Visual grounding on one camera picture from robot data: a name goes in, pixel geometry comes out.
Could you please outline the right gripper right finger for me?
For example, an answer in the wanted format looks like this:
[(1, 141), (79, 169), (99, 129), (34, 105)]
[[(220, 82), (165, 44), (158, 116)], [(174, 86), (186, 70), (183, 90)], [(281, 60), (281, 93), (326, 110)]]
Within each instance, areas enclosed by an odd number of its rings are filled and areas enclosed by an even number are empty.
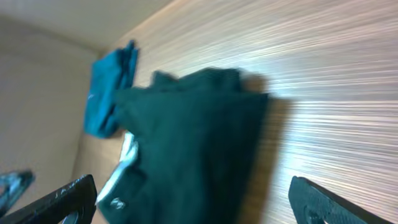
[(304, 177), (292, 177), (289, 202), (298, 224), (392, 224)]

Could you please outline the black shorts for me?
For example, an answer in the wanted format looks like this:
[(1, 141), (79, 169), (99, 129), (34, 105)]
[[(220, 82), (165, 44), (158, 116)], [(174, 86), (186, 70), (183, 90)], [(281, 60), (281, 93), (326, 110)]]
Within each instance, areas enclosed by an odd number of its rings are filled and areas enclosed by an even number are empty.
[(236, 223), (269, 96), (237, 69), (182, 78), (155, 72), (145, 88), (114, 96), (133, 135), (97, 199), (109, 223)]

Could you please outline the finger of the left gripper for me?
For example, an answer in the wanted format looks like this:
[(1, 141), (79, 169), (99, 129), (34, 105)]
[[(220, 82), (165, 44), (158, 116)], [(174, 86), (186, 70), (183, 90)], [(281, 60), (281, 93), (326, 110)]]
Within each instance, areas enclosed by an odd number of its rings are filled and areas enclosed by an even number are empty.
[(31, 170), (17, 170), (1, 174), (1, 217), (12, 208), (33, 183)]

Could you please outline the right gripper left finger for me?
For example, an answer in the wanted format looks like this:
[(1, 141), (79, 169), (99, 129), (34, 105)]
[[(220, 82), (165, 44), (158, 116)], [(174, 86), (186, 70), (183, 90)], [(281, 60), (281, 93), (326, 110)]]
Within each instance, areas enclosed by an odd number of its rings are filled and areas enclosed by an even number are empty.
[(2, 224), (90, 224), (96, 211), (97, 190), (91, 174), (53, 191), (1, 218)]

